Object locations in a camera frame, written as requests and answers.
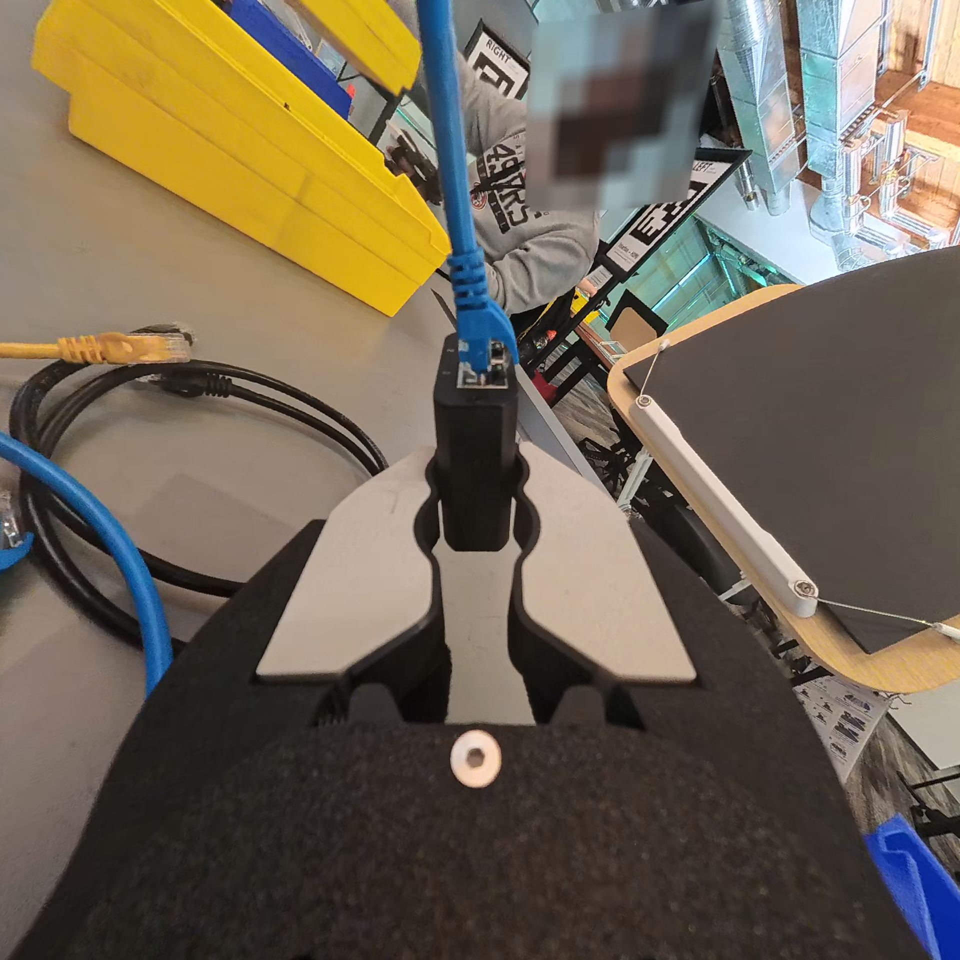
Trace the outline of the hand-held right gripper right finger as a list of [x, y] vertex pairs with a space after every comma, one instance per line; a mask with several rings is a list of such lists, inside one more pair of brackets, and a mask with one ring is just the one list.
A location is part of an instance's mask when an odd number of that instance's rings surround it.
[[520, 450], [516, 463], [508, 653], [534, 722], [587, 688], [607, 722], [641, 724], [634, 690], [698, 679], [642, 546], [580, 473], [542, 450]]

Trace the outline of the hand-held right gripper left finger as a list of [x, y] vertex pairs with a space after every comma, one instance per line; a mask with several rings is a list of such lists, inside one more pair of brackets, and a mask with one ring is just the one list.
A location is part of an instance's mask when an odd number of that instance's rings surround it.
[[434, 458], [415, 450], [332, 510], [256, 666], [259, 682], [327, 685], [342, 701], [381, 685], [407, 721], [447, 720]]

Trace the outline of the black ethernet port adapter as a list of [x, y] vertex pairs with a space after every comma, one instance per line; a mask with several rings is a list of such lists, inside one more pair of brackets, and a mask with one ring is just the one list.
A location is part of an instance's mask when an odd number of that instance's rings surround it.
[[460, 384], [459, 340], [443, 341], [433, 394], [433, 469], [443, 534], [458, 552], [498, 552], [519, 482], [519, 385], [512, 358], [491, 386]]

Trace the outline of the blue plastic bin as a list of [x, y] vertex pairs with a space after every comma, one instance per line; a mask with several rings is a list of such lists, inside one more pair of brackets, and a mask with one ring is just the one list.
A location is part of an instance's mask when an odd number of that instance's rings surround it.
[[282, 2], [228, 1], [223, 10], [275, 60], [342, 119], [349, 119], [353, 95], [314, 53], [303, 22]]
[[896, 813], [865, 836], [901, 915], [932, 959], [959, 957], [959, 888], [910, 822]]

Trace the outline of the yellow plastic bin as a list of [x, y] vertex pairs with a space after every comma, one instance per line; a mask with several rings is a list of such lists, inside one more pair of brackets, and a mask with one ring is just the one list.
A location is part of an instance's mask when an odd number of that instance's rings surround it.
[[51, 2], [31, 65], [74, 137], [387, 317], [450, 254], [410, 180], [214, 2]]
[[414, 33], [384, 1], [291, 1], [319, 35], [391, 94], [412, 90], [421, 64]]

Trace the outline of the silver ventilation duct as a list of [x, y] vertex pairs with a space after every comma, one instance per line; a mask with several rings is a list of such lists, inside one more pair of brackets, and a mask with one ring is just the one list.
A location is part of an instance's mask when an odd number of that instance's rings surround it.
[[820, 176], [810, 229], [831, 244], [856, 234], [863, 207], [851, 200], [844, 142], [855, 137], [874, 107], [884, 4], [879, 1], [794, 2], [801, 98], [791, 98], [784, 2], [721, 2], [717, 43], [743, 146], [751, 152], [755, 185], [771, 215], [790, 205], [789, 188], [806, 168]]

